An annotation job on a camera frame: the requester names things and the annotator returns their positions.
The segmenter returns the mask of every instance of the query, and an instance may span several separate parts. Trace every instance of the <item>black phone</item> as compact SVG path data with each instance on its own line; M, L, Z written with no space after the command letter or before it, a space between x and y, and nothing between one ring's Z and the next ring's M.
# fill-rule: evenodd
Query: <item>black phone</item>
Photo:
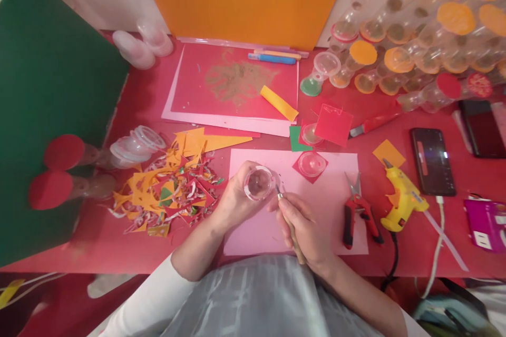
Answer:
M455 196L452 169L439 129L410 130L421 191L426 195Z
M488 101L461 100L462 120L479 158L506 158L506 148Z

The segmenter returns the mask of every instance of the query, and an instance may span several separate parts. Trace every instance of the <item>red tabletop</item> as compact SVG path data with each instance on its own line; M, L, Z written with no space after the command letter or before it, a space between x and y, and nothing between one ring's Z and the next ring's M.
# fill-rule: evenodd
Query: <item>red tabletop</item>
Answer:
M106 145L128 135L138 125L146 125L172 139L171 133L194 126L168 123L160 118L166 102L173 75L181 54L182 44L175 43L176 50L162 58L148 71L132 69L118 103L118 111L112 123ZM313 57L300 63L300 77L310 73ZM392 97L376 90L371 95L360 93L353 85L339 90L324 83L318 97L299 96L298 109L304 116L312 116L312 108L321 103L322 97L330 98L355 117L353 127L367 117L376 114L392 101ZM346 148L327 144L327 151L358 153L362 192L372 204L379 219L391 208L385 194L394 193L385 170L372 151L386 138L407 158L402 170L417 183L416 168L411 149L409 129L436 127L443 131L457 189L456 197L445 198L446 234L459 251L470 272L462 271L446 246L443 246L437 270L438 276L449 277L506 277L506 255L486 252L474 246L470 239L468 221L463 200L468 193L478 193L497 201L506 201L504 173L506 160L485 160L473 157L465 148L462 136L451 118L455 108L444 109L431 115L416 110L397 120L348 141ZM263 148L290 150L288 138L263 134L261 138L235 148ZM230 149L216 151L213 168L221 176L228 175ZM118 171L119 182L131 175ZM427 196L430 212L439 222L439 208L433 196ZM190 229L183 221L175 221L167 238L149 237L146 233L123 234L130 225L126 219L116 219L98 203L83 204L80 220L71 241L65 245L23 259L0 270L9 272L75 272L75 273L151 273L173 250L184 241ZM343 259L356 272L367 276L385 276L393 262L393 244L387 232L382 230L386 243L379 246L369 236L369 255L344 256ZM429 276L437 233L421 213L415 212L404 230L398 235L400 261L399 276Z

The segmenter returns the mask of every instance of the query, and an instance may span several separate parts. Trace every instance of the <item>left hand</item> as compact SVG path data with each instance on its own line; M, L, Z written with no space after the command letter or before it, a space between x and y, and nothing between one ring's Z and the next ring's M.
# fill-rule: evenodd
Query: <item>left hand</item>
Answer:
M242 164L239 171L230 178L218 206L210 217L215 224L215 229L222 234L253 216L272 196L271 194L262 201L253 201L246 196L244 180L255 166L260 166L260 164L252 161L245 161Z

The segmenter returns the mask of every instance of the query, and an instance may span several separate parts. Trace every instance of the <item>scissors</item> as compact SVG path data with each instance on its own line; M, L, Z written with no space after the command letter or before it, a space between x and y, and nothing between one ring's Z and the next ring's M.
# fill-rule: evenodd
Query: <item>scissors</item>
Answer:
M344 205L344 236L343 236L344 245L346 246L347 249L351 249L353 247L353 229L355 226L355 213L359 213L360 217L365 220L367 228L369 229L369 231L373 236L373 240L378 244L385 243L383 237L381 236L380 230L378 229L376 219L374 219L374 214L371 210L371 205L361 195L360 173L358 173L357 181L355 184L352 184L347 173L345 173L345 175L346 179L348 180L349 187L352 191L352 196L348 199L348 201Z

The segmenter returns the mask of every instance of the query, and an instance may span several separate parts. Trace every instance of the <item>green board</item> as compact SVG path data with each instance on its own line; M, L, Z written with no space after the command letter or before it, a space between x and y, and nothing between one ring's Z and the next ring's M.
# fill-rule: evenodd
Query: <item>green board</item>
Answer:
M0 0L0 266L67 242L80 200L30 208L44 150L71 133L102 146L129 65L61 0ZM72 174L90 176L93 168Z

